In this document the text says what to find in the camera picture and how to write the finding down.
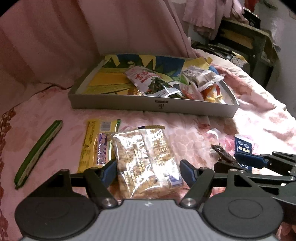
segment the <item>purple label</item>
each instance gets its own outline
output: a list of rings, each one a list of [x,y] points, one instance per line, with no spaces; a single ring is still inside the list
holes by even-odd
[[[105,133],[99,133],[97,164],[106,164],[106,152],[107,152],[107,135]]]

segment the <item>barcode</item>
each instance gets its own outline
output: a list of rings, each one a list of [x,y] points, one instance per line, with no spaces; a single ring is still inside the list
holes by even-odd
[[[172,187],[183,186],[183,180],[181,177],[179,177],[179,179],[176,179],[173,176],[169,175],[169,180]]]
[[[100,130],[101,131],[110,131],[111,130],[111,122],[102,122]]]

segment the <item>blue barcode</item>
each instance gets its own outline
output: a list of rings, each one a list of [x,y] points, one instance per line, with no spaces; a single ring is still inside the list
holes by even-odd
[[[170,179],[170,183],[172,184],[173,187],[183,186],[182,178],[176,179],[173,176],[169,175],[169,179]]]

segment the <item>logo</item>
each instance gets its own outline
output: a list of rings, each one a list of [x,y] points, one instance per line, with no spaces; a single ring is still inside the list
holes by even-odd
[[[150,206],[152,206],[152,205],[153,205],[152,202],[146,202],[146,203],[145,203],[145,206],[146,206],[146,207],[150,207]]]

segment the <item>blue gripper pad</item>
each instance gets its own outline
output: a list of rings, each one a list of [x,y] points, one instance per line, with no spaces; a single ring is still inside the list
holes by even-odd
[[[239,164],[255,167],[258,169],[267,167],[267,163],[268,163],[267,161],[265,161],[264,157],[259,155],[254,155],[254,154],[245,154],[242,152],[237,152],[235,153],[234,157]]]
[[[106,188],[110,186],[117,175],[116,160],[111,160],[110,162],[111,163],[107,163],[106,166],[102,168],[104,172],[101,181]]]
[[[194,169],[195,167],[189,167],[186,163],[186,160],[181,160],[180,161],[180,171],[181,171],[181,176],[184,179],[184,181],[187,183],[187,185],[191,188],[193,184],[196,182],[195,176],[194,176]]]

